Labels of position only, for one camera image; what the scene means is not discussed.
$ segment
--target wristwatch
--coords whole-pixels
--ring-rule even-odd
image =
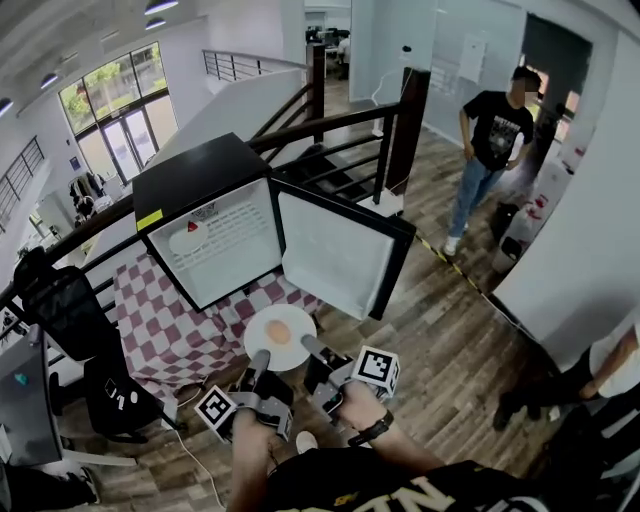
[[[376,421],[373,426],[369,427],[366,430],[363,430],[357,436],[349,439],[349,446],[351,446],[351,448],[355,448],[356,446],[360,446],[364,443],[368,443],[369,441],[373,441],[374,439],[387,432],[392,423],[393,414],[391,414],[391,411],[387,411],[387,414],[384,415],[384,418]]]

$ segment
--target white sleeve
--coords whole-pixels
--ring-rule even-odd
[[[620,322],[613,330],[611,336],[616,341],[620,341],[622,337],[634,327],[636,331],[636,338],[640,340],[640,307],[636,307],[627,316],[625,316],[622,322]]]

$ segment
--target forearm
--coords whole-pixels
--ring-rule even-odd
[[[268,457],[249,462],[238,461],[234,456],[228,512],[260,510],[267,495],[268,464]]]
[[[421,476],[427,471],[445,465],[433,453],[405,434],[395,422],[388,432],[369,444],[389,464],[405,469],[412,476]]]
[[[600,388],[609,378],[616,373],[624,363],[627,362],[629,356],[633,353],[633,347],[625,343],[620,343],[609,357],[607,357],[600,369],[593,376],[593,383]]]
[[[524,146],[522,146],[520,148],[520,152],[518,153],[518,156],[515,159],[515,162],[518,164],[522,162],[527,157],[530,150],[531,150],[531,143],[525,144]]]
[[[469,116],[462,109],[460,111],[460,131],[462,132],[462,142],[465,146],[471,145],[471,128],[469,122]]]

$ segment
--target mini fridge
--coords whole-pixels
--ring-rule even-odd
[[[133,180],[138,232],[197,311],[278,267],[357,318],[382,318],[415,227],[274,172],[227,134]]]

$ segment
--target white plate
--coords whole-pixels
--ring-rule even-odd
[[[273,320],[279,320],[288,327],[290,333],[288,342],[276,343],[267,334],[267,329]],[[310,315],[289,304],[274,304],[259,311],[249,320],[244,331],[244,348],[252,359],[259,350],[268,350],[271,353],[269,370],[284,372],[300,366],[309,357],[309,352],[301,343],[305,334],[317,335],[316,326]]]
[[[169,249],[173,254],[178,256],[187,256],[196,249],[199,249],[207,241],[209,228],[202,222],[193,222],[198,229],[189,231],[188,224],[185,223],[184,228],[176,231],[169,238]]]

